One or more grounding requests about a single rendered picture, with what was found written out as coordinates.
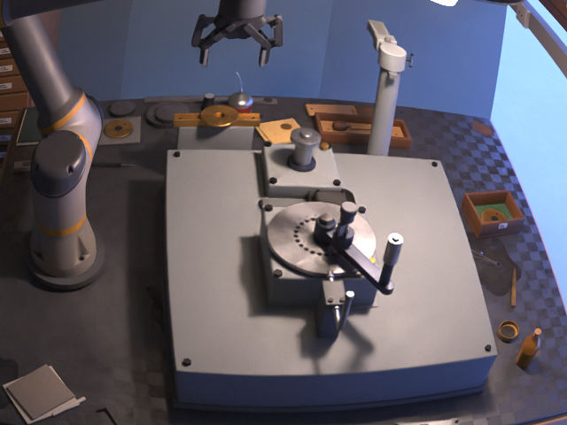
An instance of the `gray book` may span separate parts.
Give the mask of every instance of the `gray book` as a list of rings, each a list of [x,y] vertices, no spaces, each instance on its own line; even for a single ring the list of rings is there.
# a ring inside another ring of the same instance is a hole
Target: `gray book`
[[[6,387],[32,420],[74,398],[74,394],[44,365]]]

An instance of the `drawer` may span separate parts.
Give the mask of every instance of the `drawer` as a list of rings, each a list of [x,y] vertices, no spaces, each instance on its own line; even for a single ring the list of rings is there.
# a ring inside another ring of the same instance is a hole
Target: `drawer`
[[[20,93],[22,91],[27,91],[27,87],[21,75],[0,77],[0,96],[7,95],[8,93]]]
[[[0,59],[8,59],[11,57],[12,54],[10,53],[10,49],[8,49],[8,43],[0,42]]]
[[[0,59],[0,77],[19,75],[19,69],[14,59]]]
[[[0,112],[0,128],[16,127],[19,111],[3,111]]]
[[[32,98],[26,91],[0,95],[0,111],[15,111],[34,106]]]

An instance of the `table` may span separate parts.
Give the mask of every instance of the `table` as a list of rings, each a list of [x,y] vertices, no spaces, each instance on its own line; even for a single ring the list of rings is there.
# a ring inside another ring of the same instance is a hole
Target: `table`
[[[320,99],[277,99],[257,104],[264,121],[295,118],[313,127],[305,103]],[[105,113],[112,102],[103,102]],[[136,100],[132,116],[151,106]],[[190,104],[193,112],[198,104]],[[28,174],[12,174],[14,161],[31,159],[33,147],[13,148],[0,187],[0,384],[43,364],[55,368],[77,397],[87,401],[48,424],[106,424],[107,407],[120,425],[162,423],[395,423],[458,417],[461,425],[500,425],[534,421],[567,412],[567,315],[561,294],[522,188],[497,135],[472,129],[476,120],[445,112],[398,107],[412,135],[409,150],[390,155],[440,160],[459,210],[465,192],[509,190],[526,221],[520,234],[496,238],[522,272],[517,307],[509,295],[483,288],[493,331],[504,320],[520,327],[511,344],[496,337],[499,356],[482,393],[430,403],[335,413],[214,413],[183,411],[171,405],[173,374],[163,316],[165,251],[163,205],[166,150],[175,149],[177,130],[157,129],[143,120],[138,144],[101,146],[95,162],[124,162],[135,167],[95,167],[87,187],[89,220],[103,236],[105,270],[90,286],[56,292],[32,281],[24,263],[23,237],[33,222]],[[254,136],[252,148],[262,141]],[[364,153],[363,146],[334,146]],[[467,232],[472,232],[463,218]],[[541,328],[541,356],[523,370],[514,363],[528,333]],[[0,394],[0,423],[21,424],[15,408]]]

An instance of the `wooden stick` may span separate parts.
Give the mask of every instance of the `wooden stick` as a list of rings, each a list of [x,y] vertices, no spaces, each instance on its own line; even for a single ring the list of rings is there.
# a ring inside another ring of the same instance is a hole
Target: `wooden stick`
[[[514,267],[514,274],[512,275],[512,306],[516,306],[516,268]]]

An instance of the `open wooden tray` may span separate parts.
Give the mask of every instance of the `open wooden tray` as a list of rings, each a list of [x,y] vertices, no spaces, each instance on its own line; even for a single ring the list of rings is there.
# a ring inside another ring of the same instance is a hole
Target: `open wooden tray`
[[[477,206],[504,204],[511,219],[482,221]],[[517,207],[512,194],[507,190],[493,192],[465,193],[462,201],[462,211],[467,217],[478,239],[490,236],[502,236],[522,231],[524,216]]]
[[[335,121],[346,121],[350,128],[345,131],[334,130],[332,123]],[[372,117],[369,115],[317,112],[315,114],[315,127],[321,134],[322,142],[369,144]],[[390,147],[409,149],[410,146],[411,135],[406,123],[403,120],[394,120]]]

